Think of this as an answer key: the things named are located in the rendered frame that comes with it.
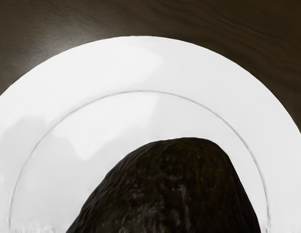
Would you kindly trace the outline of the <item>dark brown avocado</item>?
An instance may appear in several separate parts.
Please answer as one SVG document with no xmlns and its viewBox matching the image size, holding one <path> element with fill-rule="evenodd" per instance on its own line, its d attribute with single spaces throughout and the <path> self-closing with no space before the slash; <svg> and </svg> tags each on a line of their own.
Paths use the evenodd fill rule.
<svg viewBox="0 0 301 233">
<path fill-rule="evenodd" d="M 118 162 L 67 233 L 261 233 L 229 156 L 214 142 L 151 142 Z"/>
</svg>

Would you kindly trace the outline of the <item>white round plate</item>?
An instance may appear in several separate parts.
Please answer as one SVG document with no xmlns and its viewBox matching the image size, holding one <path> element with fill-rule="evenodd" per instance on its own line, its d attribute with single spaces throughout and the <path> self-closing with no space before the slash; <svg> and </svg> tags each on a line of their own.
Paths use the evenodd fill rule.
<svg viewBox="0 0 301 233">
<path fill-rule="evenodd" d="M 200 138 L 230 158 L 261 233 L 301 233 L 301 133 L 245 69 L 179 40 L 67 50 L 0 96 L 0 233 L 67 233 L 126 155 Z"/>
</svg>

